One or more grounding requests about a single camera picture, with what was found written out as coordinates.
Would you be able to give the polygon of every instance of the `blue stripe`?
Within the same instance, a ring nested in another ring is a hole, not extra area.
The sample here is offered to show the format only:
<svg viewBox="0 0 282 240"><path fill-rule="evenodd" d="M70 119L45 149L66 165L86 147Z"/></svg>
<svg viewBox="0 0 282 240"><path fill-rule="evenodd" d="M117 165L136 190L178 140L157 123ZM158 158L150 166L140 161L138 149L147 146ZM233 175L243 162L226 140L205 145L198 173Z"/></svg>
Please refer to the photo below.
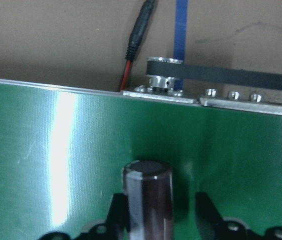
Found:
<svg viewBox="0 0 282 240"><path fill-rule="evenodd" d="M186 55L187 20L188 0L176 0L173 58L183 61ZM183 89L183 80L175 83L175 89Z"/></svg>

